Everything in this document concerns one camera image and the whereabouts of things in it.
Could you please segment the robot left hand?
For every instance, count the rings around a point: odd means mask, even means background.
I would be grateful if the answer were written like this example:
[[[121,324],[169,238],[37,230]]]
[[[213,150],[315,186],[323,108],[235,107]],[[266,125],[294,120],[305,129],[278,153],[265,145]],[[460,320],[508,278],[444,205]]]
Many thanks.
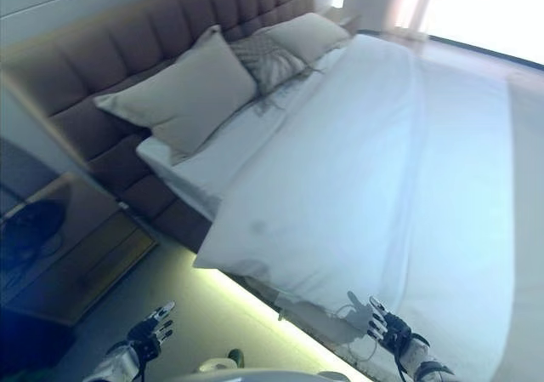
[[[162,344],[173,335],[173,320],[168,316],[174,307],[175,302],[168,301],[129,330],[127,339],[139,359],[148,362],[160,355]]]

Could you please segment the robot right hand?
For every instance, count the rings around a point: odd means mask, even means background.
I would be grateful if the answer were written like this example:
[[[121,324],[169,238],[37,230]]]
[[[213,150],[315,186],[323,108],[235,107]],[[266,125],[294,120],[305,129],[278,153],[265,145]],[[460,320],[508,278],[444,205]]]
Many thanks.
[[[367,334],[391,354],[403,354],[411,342],[411,328],[378,299],[371,296],[369,302],[372,314]]]

